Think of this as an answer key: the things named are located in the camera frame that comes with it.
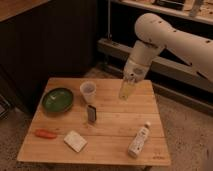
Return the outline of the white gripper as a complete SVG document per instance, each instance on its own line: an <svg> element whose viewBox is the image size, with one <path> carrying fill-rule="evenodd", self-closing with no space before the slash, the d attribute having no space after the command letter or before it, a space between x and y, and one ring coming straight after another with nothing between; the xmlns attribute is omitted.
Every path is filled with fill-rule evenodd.
<svg viewBox="0 0 213 171"><path fill-rule="evenodd" d="M133 60L128 59L124 71L123 82L119 91L119 98L127 100L128 97L134 92L135 82L142 81L148 73L149 68L135 63Z"/></svg>

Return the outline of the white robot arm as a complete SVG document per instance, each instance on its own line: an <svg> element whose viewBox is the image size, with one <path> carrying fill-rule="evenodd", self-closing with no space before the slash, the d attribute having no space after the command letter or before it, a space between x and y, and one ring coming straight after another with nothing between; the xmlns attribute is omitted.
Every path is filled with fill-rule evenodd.
<svg viewBox="0 0 213 171"><path fill-rule="evenodd" d="M123 70L119 98L127 100L145 79L153 60L167 49L213 82L213 40L175 29L156 14L145 13L135 22L138 38Z"/></svg>

